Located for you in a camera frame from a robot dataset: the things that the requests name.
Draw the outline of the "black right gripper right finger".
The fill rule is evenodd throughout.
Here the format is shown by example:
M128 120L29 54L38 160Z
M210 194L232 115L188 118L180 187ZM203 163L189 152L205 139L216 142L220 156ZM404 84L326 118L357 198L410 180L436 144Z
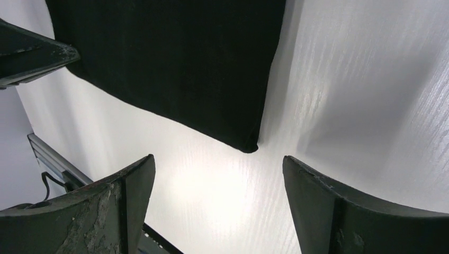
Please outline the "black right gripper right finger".
M302 253L448 253L448 214L374 197L293 156L282 168Z

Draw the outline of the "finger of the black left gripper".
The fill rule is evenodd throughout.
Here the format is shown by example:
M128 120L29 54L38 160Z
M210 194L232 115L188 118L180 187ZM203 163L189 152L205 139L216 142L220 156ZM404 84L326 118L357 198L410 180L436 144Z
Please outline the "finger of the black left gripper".
M1 20L1 89L31 82L79 59L74 47Z

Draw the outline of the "black t-shirt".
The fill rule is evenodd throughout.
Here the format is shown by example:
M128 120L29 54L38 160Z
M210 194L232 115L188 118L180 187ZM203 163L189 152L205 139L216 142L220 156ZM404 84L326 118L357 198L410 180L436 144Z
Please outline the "black t-shirt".
M258 148L285 1L46 1L75 76L244 153Z

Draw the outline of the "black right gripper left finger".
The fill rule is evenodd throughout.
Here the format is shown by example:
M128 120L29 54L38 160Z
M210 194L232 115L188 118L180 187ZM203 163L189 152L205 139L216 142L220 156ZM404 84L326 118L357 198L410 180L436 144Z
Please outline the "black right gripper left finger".
M1 253L136 253L155 180L148 155L67 194L1 211Z

